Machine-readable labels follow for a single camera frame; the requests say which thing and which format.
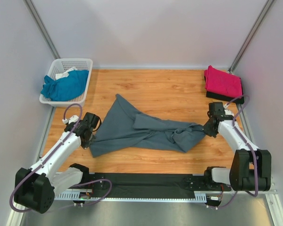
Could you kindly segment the grey-blue t-shirt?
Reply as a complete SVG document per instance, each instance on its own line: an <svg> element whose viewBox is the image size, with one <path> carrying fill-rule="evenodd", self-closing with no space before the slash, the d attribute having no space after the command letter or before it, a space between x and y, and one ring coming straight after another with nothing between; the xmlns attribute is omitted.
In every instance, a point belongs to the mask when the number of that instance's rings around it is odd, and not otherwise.
<svg viewBox="0 0 283 226"><path fill-rule="evenodd" d="M90 150L93 157L128 147L186 153L204 137L202 125L144 114L117 94Z"/></svg>

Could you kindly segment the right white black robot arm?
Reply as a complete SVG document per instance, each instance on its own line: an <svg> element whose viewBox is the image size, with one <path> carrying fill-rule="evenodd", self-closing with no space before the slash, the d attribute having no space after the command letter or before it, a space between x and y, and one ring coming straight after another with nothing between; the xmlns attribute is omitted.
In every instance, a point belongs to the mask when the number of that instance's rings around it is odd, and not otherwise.
<svg viewBox="0 0 283 226"><path fill-rule="evenodd" d="M234 151L231 167L208 167L210 174L204 176L203 185L214 190L222 184L235 191L257 194L271 188L271 161L268 150L253 144L240 129L234 114L221 102L208 105L208 121L203 126L207 136L221 135Z"/></svg>

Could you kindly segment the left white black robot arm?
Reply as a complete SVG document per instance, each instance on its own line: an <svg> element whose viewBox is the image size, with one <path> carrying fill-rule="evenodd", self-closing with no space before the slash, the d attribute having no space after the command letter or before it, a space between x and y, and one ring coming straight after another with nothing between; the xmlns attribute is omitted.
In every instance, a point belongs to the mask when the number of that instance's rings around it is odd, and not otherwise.
<svg viewBox="0 0 283 226"><path fill-rule="evenodd" d="M89 168L74 163L58 173L61 165L78 147L88 148L94 141L94 132L101 126L99 116L86 113L80 119L74 115L64 119L66 127L56 144L30 168L21 168L15 176L15 189L10 204L20 204L27 210L45 213L54 198L77 186L85 189L90 183Z"/></svg>

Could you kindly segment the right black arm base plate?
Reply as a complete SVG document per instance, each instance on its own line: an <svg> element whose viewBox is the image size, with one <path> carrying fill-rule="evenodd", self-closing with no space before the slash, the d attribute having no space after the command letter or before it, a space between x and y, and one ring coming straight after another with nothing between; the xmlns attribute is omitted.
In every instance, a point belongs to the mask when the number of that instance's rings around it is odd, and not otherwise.
<svg viewBox="0 0 283 226"><path fill-rule="evenodd" d="M189 175L188 177L183 179L183 182L188 186L189 189L193 191L231 191L231 187L214 182L212 179L206 176L194 176Z"/></svg>

